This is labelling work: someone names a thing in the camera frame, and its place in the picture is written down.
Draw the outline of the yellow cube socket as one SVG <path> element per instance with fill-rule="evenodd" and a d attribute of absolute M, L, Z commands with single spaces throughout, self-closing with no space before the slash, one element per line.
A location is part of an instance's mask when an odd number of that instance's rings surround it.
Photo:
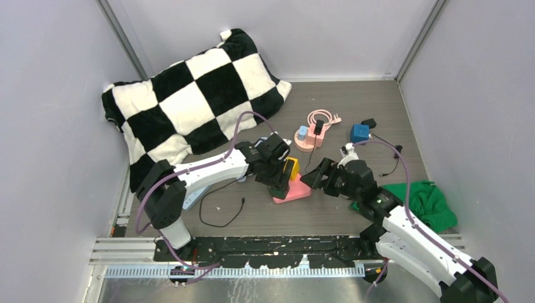
<path fill-rule="evenodd" d="M 290 180 L 295 181 L 298 179 L 300 165 L 297 158 L 288 157 L 286 159 L 286 167 L 289 168 Z"/>

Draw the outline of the light blue plug adapter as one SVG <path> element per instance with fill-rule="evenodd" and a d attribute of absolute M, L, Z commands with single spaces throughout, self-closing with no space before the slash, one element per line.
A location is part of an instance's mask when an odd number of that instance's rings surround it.
<path fill-rule="evenodd" d="M 306 141 L 307 133 L 308 133 L 308 127 L 307 126 L 300 126 L 299 130 L 297 131 L 297 140 L 298 141 Z"/>

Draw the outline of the pink cube socket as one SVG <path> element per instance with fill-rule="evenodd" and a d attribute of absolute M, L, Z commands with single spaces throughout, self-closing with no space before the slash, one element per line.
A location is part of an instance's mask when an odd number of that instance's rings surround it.
<path fill-rule="evenodd" d="M 326 128 L 323 127 L 319 134 L 315 134 L 315 129 L 316 129 L 316 125 L 315 124 L 311 124 L 309 126 L 305 142 L 308 145 L 315 146 L 316 148 L 319 148 L 323 144 L 325 133 L 326 133 Z"/>

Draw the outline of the blue cube socket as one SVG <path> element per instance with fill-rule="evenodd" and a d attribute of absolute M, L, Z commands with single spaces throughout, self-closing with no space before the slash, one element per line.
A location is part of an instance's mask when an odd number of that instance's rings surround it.
<path fill-rule="evenodd" d="M 370 139 L 370 127 L 366 124 L 354 124 L 350 130 L 350 142 L 359 143 Z"/>

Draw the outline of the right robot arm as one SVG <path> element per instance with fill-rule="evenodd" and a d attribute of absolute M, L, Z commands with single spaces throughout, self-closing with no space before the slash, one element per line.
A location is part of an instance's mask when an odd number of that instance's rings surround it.
<path fill-rule="evenodd" d="M 377 185 L 365 161 L 324 158 L 300 179 L 326 195 L 357 202 L 372 222 L 361 232 L 360 251 L 368 259 L 380 255 L 410 272 L 441 302 L 495 302 L 498 285 L 494 265 L 458 250 L 407 211 L 401 200 Z"/>

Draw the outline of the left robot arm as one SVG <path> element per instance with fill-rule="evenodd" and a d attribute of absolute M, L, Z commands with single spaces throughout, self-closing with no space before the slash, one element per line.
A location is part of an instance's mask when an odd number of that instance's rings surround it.
<path fill-rule="evenodd" d="M 273 133 L 255 143 L 233 142 L 227 152 L 197 162 L 170 165 L 161 160 L 136 191 L 140 209 L 170 243 L 169 253 L 178 261 L 187 261 L 194 246 L 181 218 L 184 200 L 213 184 L 250 175 L 267 186 L 282 185 L 290 146 L 291 140 Z"/>

